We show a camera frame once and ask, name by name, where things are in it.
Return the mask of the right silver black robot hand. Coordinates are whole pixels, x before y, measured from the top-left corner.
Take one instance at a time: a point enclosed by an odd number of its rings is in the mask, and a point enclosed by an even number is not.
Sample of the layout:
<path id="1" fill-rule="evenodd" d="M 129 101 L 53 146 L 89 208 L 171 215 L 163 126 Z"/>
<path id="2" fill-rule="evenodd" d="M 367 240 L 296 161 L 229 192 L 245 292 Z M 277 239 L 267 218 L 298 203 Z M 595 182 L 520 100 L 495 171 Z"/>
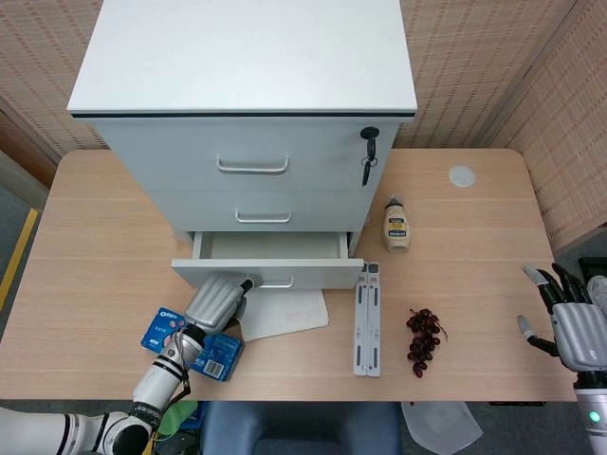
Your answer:
<path id="1" fill-rule="evenodd" d="M 528 319 L 519 315 L 524 340 L 559 358 L 572 372 L 607 372 L 607 318 L 577 277 L 558 264 L 552 269 L 555 275 L 530 264 L 522 266 L 539 291 L 553 331 L 552 340 L 539 337 Z"/>

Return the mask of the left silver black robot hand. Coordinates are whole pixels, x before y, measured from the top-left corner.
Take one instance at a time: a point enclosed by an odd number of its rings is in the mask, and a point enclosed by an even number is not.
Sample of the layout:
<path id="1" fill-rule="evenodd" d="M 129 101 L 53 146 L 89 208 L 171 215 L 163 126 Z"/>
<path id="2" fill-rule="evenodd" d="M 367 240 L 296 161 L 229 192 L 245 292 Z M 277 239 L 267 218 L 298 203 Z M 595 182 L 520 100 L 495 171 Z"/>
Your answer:
<path id="1" fill-rule="evenodd" d="M 255 287 L 251 279 L 211 274 L 198 288 L 185 310 L 188 324 L 206 335 L 216 335 L 241 324 L 247 308 L 247 293 Z"/>

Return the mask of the deep white cabinet drawer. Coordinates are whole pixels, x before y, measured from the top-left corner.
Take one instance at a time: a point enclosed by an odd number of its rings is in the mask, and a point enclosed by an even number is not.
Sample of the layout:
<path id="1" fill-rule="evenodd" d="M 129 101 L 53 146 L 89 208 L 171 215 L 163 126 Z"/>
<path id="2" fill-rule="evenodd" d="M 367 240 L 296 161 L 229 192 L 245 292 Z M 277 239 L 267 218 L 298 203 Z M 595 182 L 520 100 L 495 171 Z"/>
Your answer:
<path id="1" fill-rule="evenodd" d="M 350 289 L 363 260 L 348 256 L 338 232 L 196 232 L 190 258 L 173 270 L 197 288 L 210 275 L 265 289 Z"/>

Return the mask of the shallow white cabinet drawer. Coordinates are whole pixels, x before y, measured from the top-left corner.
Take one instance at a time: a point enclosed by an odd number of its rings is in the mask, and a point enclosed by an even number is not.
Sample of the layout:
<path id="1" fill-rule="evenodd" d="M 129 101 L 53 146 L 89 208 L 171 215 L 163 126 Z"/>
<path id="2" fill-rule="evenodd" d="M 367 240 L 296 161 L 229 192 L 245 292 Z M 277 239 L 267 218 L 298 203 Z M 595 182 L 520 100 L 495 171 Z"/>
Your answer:
<path id="1" fill-rule="evenodd" d="M 361 230 L 372 191 L 152 191 L 177 231 Z"/>

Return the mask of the white lockable cabinet drawer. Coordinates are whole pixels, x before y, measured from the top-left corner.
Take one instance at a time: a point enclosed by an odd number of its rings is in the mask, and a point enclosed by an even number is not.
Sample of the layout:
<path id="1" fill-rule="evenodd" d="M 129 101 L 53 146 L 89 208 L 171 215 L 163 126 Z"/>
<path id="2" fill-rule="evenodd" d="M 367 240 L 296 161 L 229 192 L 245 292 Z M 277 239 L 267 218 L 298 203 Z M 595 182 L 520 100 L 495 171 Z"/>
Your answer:
<path id="1" fill-rule="evenodd" d="M 379 129 L 377 164 L 363 187 L 368 126 Z M 398 130 L 380 118 L 107 118 L 95 127 L 147 191 L 368 189 Z"/>

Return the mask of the white drawer cabinet body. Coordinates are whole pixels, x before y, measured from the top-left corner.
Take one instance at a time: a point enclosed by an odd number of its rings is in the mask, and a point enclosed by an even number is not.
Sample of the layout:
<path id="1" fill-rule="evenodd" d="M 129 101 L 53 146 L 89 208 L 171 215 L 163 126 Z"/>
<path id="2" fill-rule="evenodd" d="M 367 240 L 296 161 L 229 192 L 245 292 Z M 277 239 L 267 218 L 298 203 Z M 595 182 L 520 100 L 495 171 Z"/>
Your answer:
<path id="1" fill-rule="evenodd" d="M 417 102 L 398 0 L 103 0 L 67 109 L 399 129 Z"/>

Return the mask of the blue Oreo cookie box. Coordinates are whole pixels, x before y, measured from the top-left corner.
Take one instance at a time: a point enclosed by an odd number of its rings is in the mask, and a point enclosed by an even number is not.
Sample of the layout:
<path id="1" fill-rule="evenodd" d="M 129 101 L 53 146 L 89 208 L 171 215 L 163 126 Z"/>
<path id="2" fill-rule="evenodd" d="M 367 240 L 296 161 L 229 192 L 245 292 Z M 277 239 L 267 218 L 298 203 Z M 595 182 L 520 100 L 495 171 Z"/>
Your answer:
<path id="1" fill-rule="evenodd" d="M 160 354 L 170 336 L 184 326 L 185 319 L 181 314 L 160 307 L 140 344 L 143 348 Z M 239 339 L 223 333 L 206 336 L 203 351 L 192 365 L 192 369 L 215 381 L 227 382 L 243 348 L 244 344 Z"/>

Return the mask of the white cloth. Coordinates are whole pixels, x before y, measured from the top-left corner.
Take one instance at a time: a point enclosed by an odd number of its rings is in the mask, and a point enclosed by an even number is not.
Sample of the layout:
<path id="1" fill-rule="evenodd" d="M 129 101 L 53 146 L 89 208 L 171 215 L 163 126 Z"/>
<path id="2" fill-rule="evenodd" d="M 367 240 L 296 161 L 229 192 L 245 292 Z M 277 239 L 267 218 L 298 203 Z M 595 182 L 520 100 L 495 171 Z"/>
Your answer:
<path id="1" fill-rule="evenodd" d="M 321 290 L 254 289 L 240 321 L 245 342 L 276 337 L 328 325 Z"/>

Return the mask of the green plastic object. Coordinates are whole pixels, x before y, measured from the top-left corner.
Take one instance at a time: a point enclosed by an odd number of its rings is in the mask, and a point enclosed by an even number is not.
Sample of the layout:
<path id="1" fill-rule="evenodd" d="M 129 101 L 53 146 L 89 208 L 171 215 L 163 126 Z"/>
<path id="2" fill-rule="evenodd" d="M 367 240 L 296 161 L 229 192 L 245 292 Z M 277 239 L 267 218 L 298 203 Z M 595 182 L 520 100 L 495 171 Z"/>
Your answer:
<path id="1" fill-rule="evenodd" d="M 172 436 L 198 408 L 197 401 L 179 401 L 171 405 L 164 413 L 157 432 L 162 436 Z"/>

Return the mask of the grey folding laptop stand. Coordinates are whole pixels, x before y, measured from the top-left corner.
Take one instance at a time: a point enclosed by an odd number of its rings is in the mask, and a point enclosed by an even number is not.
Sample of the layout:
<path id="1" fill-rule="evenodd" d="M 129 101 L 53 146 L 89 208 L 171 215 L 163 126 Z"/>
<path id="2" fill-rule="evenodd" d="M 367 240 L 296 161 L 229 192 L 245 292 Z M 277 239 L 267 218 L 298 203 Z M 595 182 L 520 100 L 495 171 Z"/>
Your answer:
<path id="1" fill-rule="evenodd" d="M 353 372 L 381 375 L 381 286 L 379 263 L 365 263 L 355 286 Z"/>

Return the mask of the dark purple grape bunch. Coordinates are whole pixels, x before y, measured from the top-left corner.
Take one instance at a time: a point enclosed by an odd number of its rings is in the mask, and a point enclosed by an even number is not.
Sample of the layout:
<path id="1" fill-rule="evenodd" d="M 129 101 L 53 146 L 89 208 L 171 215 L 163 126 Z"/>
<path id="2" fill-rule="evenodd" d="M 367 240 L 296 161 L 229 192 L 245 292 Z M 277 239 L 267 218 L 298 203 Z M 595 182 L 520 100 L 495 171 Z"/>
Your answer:
<path id="1" fill-rule="evenodd" d="M 413 337 L 406 358 L 412 363 L 414 375 L 421 378 L 428 370 L 436 348 L 449 336 L 440 318 L 429 308 L 411 309 L 406 327 Z"/>

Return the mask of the blue chair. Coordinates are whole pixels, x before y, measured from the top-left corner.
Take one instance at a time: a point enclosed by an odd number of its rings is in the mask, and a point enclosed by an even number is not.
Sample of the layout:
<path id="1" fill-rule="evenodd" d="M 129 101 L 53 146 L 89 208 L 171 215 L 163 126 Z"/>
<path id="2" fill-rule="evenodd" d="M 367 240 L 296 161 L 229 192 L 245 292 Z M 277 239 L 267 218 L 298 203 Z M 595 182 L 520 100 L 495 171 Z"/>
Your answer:
<path id="1" fill-rule="evenodd" d="M 210 402 L 202 455 L 402 455 L 394 402 Z"/>

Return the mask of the translucent white plastic cover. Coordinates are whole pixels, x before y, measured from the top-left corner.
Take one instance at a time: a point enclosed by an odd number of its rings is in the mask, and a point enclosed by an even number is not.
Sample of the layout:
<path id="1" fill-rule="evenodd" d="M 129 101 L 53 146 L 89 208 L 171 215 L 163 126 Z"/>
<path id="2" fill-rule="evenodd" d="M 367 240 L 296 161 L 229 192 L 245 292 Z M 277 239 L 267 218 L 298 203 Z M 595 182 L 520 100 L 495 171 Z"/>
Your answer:
<path id="1" fill-rule="evenodd" d="M 401 402 L 400 406 L 413 440 L 435 455 L 454 455 L 484 434 L 465 402 Z"/>

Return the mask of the cream sauce squeeze bottle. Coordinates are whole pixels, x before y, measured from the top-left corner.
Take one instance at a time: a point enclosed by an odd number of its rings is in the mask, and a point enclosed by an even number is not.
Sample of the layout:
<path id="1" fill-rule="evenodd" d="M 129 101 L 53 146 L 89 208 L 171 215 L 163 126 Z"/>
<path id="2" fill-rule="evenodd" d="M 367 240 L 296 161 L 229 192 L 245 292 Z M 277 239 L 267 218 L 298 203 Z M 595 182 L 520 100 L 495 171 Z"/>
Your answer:
<path id="1" fill-rule="evenodd" d="M 411 231 L 403 202 L 392 194 L 385 205 L 383 240 L 391 253 L 405 253 L 410 248 Z"/>

